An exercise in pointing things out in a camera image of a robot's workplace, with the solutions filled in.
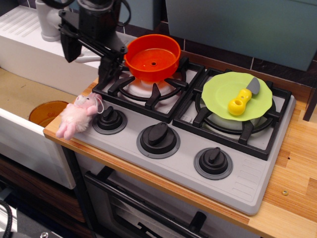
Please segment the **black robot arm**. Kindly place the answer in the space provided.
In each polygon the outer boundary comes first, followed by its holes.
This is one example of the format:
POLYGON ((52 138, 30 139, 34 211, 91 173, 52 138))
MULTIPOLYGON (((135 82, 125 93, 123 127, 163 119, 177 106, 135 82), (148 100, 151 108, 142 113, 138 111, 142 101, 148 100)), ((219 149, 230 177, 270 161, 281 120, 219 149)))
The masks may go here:
POLYGON ((64 11, 72 1, 65 3, 46 0, 46 5, 58 9, 61 23, 59 31, 65 59, 72 62, 85 47, 101 57, 99 82, 112 79, 123 65, 124 55, 128 49, 116 33, 117 27, 130 22, 119 21, 121 5, 130 8, 125 0, 80 0, 79 13, 64 11))

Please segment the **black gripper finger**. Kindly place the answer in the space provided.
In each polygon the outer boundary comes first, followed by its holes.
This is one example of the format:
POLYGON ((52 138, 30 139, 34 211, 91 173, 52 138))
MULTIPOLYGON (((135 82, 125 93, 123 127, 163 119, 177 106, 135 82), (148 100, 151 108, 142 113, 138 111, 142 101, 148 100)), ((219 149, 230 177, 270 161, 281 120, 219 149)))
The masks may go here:
POLYGON ((73 62, 81 54, 81 44, 78 42, 77 38, 68 36, 64 33, 60 34, 60 39, 65 59, 68 62, 73 62))
POLYGON ((98 83, 107 83, 118 76, 124 66, 123 59, 109 59, 106 56, 101 57, 101 62, 98 70, 98 83))

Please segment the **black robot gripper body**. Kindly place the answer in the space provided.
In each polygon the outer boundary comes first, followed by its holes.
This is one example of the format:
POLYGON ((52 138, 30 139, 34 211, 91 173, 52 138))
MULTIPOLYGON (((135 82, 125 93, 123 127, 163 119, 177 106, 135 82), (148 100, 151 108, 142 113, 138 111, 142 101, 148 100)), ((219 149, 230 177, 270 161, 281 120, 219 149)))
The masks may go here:
POLYGON ((116 34, 117 27, 128 24, 120 22, 119 4, 81 4, 79 13, 60 10, 60 33, 77 38, 81 46, 100 57, 123 58, 127 47, 116 34))

